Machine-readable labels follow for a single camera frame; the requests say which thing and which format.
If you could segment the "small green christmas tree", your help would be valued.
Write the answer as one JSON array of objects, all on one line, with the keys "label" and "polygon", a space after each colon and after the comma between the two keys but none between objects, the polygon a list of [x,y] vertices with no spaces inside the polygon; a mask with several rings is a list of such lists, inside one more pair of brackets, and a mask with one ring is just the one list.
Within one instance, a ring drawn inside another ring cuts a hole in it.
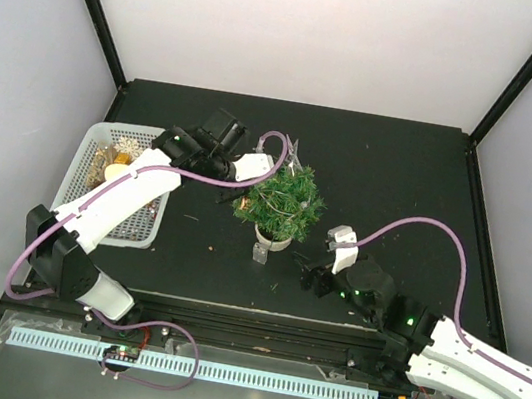
[{"label": "small green christmas tree", "polygon": [[283,166],[264,182],[249,188],[249,207],[238,208],[233,202],[234,216],[254,225],[256,238],[270,251],[283,251],[293,241],[303,243],[310,229],[320,220],[327,206],[315,183],[315,171],[304,166],[293,177]]}]

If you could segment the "copper bell ornament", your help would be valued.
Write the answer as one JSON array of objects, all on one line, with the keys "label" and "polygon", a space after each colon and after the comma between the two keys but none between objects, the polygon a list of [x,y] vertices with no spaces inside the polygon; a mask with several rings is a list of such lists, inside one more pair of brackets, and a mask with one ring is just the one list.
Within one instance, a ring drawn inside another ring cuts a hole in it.
[{"label": "copper bell ornament", "polygon": [[240,210],[244,210],[244,209],[246,209],[247,207],[249,207],[249,200],[248,200],[246,197],[243,197],[243,198],[240,199],[240,201],[239,201],[238,208],[239,208]]}]

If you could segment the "silver red star ornament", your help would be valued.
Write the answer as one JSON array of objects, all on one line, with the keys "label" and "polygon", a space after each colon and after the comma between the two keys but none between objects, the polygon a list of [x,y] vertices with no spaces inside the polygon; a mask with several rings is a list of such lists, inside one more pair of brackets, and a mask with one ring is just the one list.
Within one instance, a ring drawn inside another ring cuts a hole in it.
[{"label": "silver red star ornament", "polygon": [[298,157],[299,140],[293,141],[289,135],[286,136],[287,153],[284,159],[284,167],[295,177],[303,171],[303,166]]}]

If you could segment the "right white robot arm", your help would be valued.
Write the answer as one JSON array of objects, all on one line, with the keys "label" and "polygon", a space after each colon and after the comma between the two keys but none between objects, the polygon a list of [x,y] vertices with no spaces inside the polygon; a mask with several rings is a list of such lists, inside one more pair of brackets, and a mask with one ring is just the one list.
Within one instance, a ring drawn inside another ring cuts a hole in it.
[{"label": "right white robot arm", "polygon": [[455,322],[398,291],[369,255],[349,266],[331,257],[315,262],[300,253],[300,285],[317,297],[335,295],[383,346],[352,350],[348,368],[373,383],[436,390],[455,399],[532,399],[532,367],[481,342]]}]

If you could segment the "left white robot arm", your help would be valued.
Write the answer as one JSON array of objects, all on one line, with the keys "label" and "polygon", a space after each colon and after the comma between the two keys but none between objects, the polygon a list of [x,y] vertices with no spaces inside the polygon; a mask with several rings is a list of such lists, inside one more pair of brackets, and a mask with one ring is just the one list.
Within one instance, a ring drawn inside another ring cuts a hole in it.
[{"label": "left white robot arm", "polygon": [[241,156],[233,153],[246,131],[222,110],[196,128],[173,126],[154,138],[130,165],[82,197],[52,210],[34,207],[27,216],[27,247],[20,258],[29,262],[46,287],[18,294],[8,284],[6,295],[21,301],[54,295],[79,302],[103,315],[116,337],[130,337],[141,320],[133,308],[135,300],[97,268],[90,253],[120,223],[179,188],[183,179],[240,189],[269,174],[274,163],[261,147]]}]

